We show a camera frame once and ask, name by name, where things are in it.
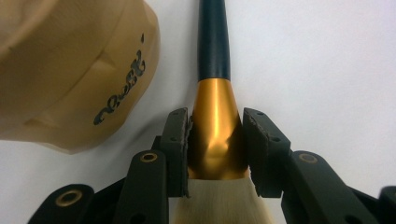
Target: makeup brush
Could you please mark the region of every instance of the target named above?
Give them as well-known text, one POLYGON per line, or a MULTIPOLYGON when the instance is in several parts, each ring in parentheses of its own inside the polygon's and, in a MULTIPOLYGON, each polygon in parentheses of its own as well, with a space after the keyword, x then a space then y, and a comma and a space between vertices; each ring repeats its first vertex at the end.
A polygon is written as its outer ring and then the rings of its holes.
POLYGON ((248 177, 223 0, 200 2, 198 79, 188 141, 190 198, 179 199, 173 222, 271 223, 248 177))

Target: black plastic part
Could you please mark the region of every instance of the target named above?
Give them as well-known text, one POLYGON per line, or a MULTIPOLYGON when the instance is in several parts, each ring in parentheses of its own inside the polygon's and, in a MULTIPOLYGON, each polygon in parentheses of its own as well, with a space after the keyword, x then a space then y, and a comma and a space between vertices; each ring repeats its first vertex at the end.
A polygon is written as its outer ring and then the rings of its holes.
POLYGON ((166 156, 167 195, 183 197, 187 193, 187 108, 172 111, 163 128, 159 150, 166 156))
POLYGON ((158 150, 139 152, 132 158, 113 223, 166 224, 168 219, 166 158, 158 150))
MULTIPOLYGON (((319 155, 296 151, 288 163, 290 181, 308 223, 377 223, 352 190, 319 155)), ((299 223, 287 220, 288 223, 299 223)))
POLYGON ((198 22, 198 79, 218 77, 230 80, 224 0, 201 0, 198 22))
POLYGON ((261 111, 245 108, 243 127, 251 179, 258 195, 279 198, 285 185, 290 141, 261 111))
POLYGON ((153 141, 153 143, 151 145, 151 149, 152 150, 160 150, 160 147, 161 147, 161 136, 157 135, 154 138, 154 141, 153 141))
POLYGON ((55 190, 40 205, 29 224, 85 223, 93 189, 86 185, 68 185, 55 190))
POLYGON ((288 224, 309 223, 308 214, 295 189, 289 188, 283 193, 281 207, 288 224))
POLYGON ((349 187, 349 189, 359 199, 359 201, 361 201, 361 203, 367 208, 367 210, 369 210, 369 212, 373 214, 378 220, 378 210, 377 210, 378 199, 370 195, 367 195, 357 189, 353 189, 351 187, 349 187))
POLYGON ((378 199, 378 216, 381 223, 396 223, 396 186, 385 187, 378 199))
POLYGON ((84 223, 104 224, 113 221, 125 178, 94 194, 84 223))

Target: gold ferrule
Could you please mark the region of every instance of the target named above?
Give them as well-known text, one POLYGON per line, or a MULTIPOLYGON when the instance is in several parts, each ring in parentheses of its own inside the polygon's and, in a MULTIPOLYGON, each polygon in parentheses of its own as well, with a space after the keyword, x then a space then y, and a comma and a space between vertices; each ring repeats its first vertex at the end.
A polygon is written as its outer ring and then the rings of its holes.
POLYGON ((229 80, 208 78, 198 83, 192 122, 190 178, 223 180, 248 176, 242 123, 229 80))

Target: screw hole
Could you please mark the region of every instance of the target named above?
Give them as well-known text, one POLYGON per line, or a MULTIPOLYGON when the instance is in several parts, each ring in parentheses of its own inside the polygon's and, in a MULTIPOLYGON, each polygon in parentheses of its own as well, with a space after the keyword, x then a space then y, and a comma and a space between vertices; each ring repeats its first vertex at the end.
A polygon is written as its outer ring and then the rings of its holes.
POLYGON ((278 137, 272 137, 271 140, 273 140, 274 142, 280 142, 280 138, 278 137))
POLYGON ((349 224, 361 224, 361 220, 353 216, 346 216, 345 221, 349 224))
POLYGON ((67 207, 72 205, 73 203, 78 202, 82 197, 82 192, 78 189, 70 189, 69 191, 61 194, 56 199, 56 205, 60 207, 67 207))
POLYGON ((158 156, 155 153, 146 153, 140 157, 140 160, 143 162, 151 162, 157 160, 158 156))
POLYGON ((146 221, 146 216, 141 214, 141 213, 138 213, 138 214, 135 214, 135 215, 133 215, 131 217, 131 219, 129 220, 129 223, 131 223, 131 224, 142 224, 145 221, 146 221))

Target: white surface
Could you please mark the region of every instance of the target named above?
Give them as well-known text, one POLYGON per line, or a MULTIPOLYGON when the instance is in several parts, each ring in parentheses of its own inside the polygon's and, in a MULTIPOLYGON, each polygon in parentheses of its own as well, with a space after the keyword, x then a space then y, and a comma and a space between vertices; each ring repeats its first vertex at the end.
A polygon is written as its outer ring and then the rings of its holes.
MULTIPOLYGON (((64 155, 0 141, 0 223, 26 223, 54 190, 102 189, 149 149, 167 114, 192 110, 198 1, 148 0, 162 52, 156 77, 104 144, 64 155)), ((266 113, 294 150, 318 153, 349 185, 377 196, 396 185, 396 2, 226 1, 232 83, 240 112, 266 113)), ((279 200, 270 208, 284 223, 279 200)))

